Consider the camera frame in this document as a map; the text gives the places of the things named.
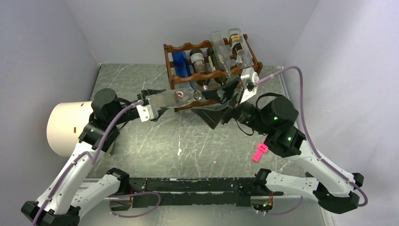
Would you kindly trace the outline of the dark green wine bottle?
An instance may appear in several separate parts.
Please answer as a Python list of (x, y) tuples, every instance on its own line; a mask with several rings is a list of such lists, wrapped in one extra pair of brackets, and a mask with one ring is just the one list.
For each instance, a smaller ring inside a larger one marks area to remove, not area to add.
[[(213, 50), (212, 47), (207, 49), (207, 58), (208, 58), (208, 62), (209, 62), (209, 66), (211, 69), (211, 72), (220, 70), (223, 71), (223, 69), (220, 68), (219, 64), (218, 64), (218, 60), (215, 56), (215, 52)], [(222, 76), (222, 77), (216, 77), (214, 78), (215, 82), (217, 82), (218, 84), (220, 84), (221, 86), (225, 85), (227, 83), (227, 77)]]

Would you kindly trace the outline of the labelled green wine bottle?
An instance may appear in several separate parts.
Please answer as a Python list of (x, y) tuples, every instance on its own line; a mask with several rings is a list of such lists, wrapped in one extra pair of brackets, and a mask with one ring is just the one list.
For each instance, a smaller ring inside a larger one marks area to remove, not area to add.
[[(190, 59), (195, 73), (208, 74), (207, 65), (201, 49), (193, 49), (190, 51)], [(198, 80), (196, 83), (203, 89), (208, 89), (210, 79)]]

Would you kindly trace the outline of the blue square glass bottle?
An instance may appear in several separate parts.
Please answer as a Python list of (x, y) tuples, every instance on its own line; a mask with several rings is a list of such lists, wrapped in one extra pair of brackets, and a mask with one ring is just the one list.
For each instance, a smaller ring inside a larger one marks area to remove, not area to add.
[(173, 58), (176, 76), (180, 78), (188, 78), (192, 76), (188, 58), (185, 51), (173, 52), (172, 58)]

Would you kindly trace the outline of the clear square liquor bottle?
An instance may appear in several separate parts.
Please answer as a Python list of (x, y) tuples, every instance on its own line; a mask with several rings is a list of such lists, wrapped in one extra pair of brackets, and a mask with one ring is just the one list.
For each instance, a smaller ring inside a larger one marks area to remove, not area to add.
[(227, 38), (229, 40), (229, 45), (231, 47), (236, 66), (241, 68), (250, 67), (253, 58), (240, 28), (229, 29)]

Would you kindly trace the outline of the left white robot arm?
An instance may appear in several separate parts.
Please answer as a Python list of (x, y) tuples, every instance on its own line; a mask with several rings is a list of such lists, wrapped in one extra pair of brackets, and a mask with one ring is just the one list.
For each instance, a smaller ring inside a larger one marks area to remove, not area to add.
[(91, 103), (88, 124), (79, 135), (68, 162), (37, 200), (22, 206), (22, 213), (34, 226), (76, 226), (107, 197), (127, 197), (132, 204), (140, 192), (131, 186), (129, 174), (117, 168), (108, 170), (98, 182), (79, 192), (87, 174), (118, 137), (118, 125), (135, 119), (156, 121), (170, 108), (186, 106), (202, 98), (224, 103), (232, 95), (232, 91), (221, 88), (143, 89), (138, 99), (131, 102), (118, 97), (113, 89), (100, 90)]

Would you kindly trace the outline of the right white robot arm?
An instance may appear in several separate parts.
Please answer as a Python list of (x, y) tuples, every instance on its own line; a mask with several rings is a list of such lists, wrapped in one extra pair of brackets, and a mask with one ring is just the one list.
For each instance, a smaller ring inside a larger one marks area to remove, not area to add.
[(260, 108), (259, 103), (244, 100), (242, 91), (223, 104), (213, 107), (195, 107), (192, 111), (210, 128), (231, 120), (246, 125), (254, 133), (265, 135), (259, 149), (295, 162), (310, 173), (301, 178), (284, 175), (270, 169), (260, 169), (254, 179), (258, 195), (273, 193), (296, 194), (314, 200), (320, 207), (335, 214), (343, 214), (367, 204), (361, 190), (364, 176), (349, 173), (331, 162), (314, 146), (306, 130), (295, 125), (300, 112), (283, 95), (266, 93), (271, 101)]

